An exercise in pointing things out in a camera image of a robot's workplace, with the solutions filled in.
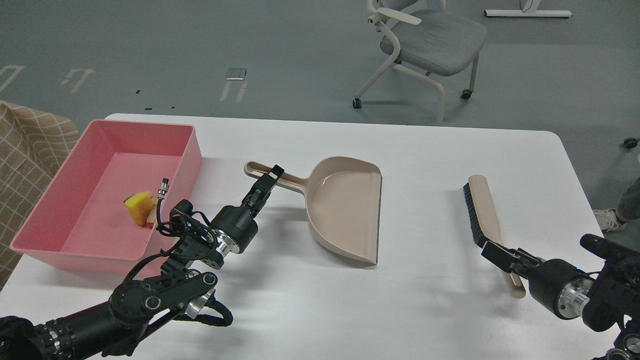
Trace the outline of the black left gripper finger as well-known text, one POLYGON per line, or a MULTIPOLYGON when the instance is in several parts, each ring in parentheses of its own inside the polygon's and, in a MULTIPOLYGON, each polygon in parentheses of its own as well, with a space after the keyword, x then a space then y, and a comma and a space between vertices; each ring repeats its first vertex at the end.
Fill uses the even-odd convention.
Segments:
POLYGON ((272 189, 284 174, 284 169, 275 164, 268 172, 265 172, 253 185, 253 218, 263 209, 272 189))
POLYGON ((242 207, 249 210, 251 217, 256 217, 263 209, 272 189, 274 189, 274 174, 271 172, 263 174, 256 180, 241 201, 242 207))

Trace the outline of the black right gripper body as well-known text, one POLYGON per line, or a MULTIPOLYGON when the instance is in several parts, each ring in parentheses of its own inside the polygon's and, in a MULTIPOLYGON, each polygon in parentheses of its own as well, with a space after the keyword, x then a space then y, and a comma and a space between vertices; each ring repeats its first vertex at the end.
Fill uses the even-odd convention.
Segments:
POLYGON ((527 272, 533 299, 556 317, 571 320, 583 316, 594 280, 563 259, 550 259, 527 272))

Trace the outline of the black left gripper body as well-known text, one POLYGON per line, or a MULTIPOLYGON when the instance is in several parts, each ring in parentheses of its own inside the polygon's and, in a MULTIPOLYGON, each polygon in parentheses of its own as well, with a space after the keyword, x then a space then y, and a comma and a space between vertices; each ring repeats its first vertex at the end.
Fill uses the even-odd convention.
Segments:
POLYGON ((231 239, 231 252, 238 255, 244 253, 259 229, 255 215, 246 205, 222 207, 210 225, 231 239))

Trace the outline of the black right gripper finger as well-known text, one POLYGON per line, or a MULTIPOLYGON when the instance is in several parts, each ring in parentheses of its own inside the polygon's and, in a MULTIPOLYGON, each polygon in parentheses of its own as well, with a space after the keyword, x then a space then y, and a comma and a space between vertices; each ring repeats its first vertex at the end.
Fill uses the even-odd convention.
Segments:
POLYGON ((545 259, 534 256, 522 248, 507 248, 502 244, 497 244, 501 249, 502 255, 498 260, 498 265, 541 265, 546 262, 545 259))
POLYGON ((481 251, 486 258, 501 271, 528 278, 535 267, 540 266, 541 258, 522 248, 507 248, 495 241, 486 241, 481 251))

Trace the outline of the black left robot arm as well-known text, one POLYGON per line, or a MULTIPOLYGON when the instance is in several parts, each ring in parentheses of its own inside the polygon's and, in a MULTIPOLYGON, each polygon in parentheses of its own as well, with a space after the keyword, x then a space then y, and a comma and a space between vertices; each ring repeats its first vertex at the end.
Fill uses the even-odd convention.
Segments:
POLYGON ((283 175, 278 165, 265 169, 240 205, 224 206, 213 219, 196 219, 192 203, 181 200, 169 219, 157 224, 160 234, 177 242, 140 260, 108 301, 39 325, 23 317, 2 317, 1 358, 131 356, 141 341, 170 321, 230 326, 233 313, 215 298, 218 277, 191 265, 203 262, 218 270, 228 253, 244 252, 258 232, 256 216, 283 175))

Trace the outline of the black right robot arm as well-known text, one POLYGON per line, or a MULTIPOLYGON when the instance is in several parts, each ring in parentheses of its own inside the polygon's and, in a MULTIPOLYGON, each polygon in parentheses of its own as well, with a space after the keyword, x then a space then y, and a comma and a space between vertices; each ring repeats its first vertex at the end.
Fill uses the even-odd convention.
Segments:
POLYGON ((594 332, 619 327, 605 360, 639 358, 639 253, 594 234, 580 245, 604 261, 599 271, 585 272, 563 259, 543 260, 523 249, 507 248, 485 235, 475 244, 482 257, 501 271, 528 281, 531 296, 559 319, 581 318, 594 332))

